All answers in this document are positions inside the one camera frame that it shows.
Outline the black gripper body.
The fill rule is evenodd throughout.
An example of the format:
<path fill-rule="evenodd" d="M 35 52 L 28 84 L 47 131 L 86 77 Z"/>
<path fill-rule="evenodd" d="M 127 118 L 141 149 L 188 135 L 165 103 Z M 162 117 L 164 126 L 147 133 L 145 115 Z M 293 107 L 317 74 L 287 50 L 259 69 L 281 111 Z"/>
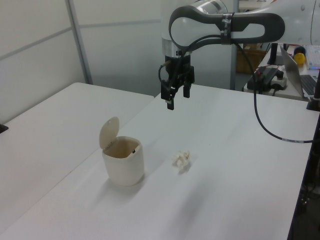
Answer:
<path fill-rule="evenodd" d="M 191 56 L 169 57 L 165 56 L 165 62 L 169 64 L 165 66 L 165 71 L 168 73 L 168 79 L 164 80 L 164 84 L 168 88 L 179 88 L 185 81 L 194 82 L 194 67 L 191 65 Z"/>

